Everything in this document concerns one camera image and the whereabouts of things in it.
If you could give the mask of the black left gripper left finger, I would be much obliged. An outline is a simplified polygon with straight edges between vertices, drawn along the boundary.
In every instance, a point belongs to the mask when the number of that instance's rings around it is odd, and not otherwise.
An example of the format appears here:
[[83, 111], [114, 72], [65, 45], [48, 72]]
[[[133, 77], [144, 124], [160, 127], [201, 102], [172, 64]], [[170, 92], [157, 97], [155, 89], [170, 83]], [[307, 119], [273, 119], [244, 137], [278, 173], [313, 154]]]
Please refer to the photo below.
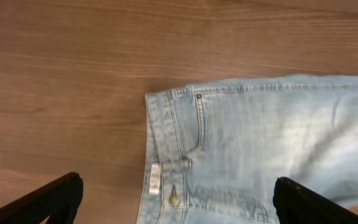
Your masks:
[[73, 224], [83, 199], [83, 179], [69, 172], [0, 208], [0, 224]]

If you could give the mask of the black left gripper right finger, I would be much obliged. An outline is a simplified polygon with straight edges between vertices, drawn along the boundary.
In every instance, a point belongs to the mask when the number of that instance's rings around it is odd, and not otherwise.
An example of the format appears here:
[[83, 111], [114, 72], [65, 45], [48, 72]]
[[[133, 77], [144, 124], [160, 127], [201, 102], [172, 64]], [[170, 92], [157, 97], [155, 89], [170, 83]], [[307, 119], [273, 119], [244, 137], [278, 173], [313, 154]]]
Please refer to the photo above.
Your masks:
[[287, 178], [276, 180], [273, 206], [280, 224], [358, 224], [358, 215]]

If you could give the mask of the light blue denim shorts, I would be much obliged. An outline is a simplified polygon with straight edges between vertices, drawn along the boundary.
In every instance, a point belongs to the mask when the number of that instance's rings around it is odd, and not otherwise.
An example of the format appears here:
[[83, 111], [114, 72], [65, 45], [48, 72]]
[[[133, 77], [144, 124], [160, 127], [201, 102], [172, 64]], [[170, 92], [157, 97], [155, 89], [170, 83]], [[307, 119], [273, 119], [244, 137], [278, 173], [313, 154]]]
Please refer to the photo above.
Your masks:
[[277, 223], [279, 177], [358, 205], [358, 76], [220, 80], [145, 105], [139, 223]]

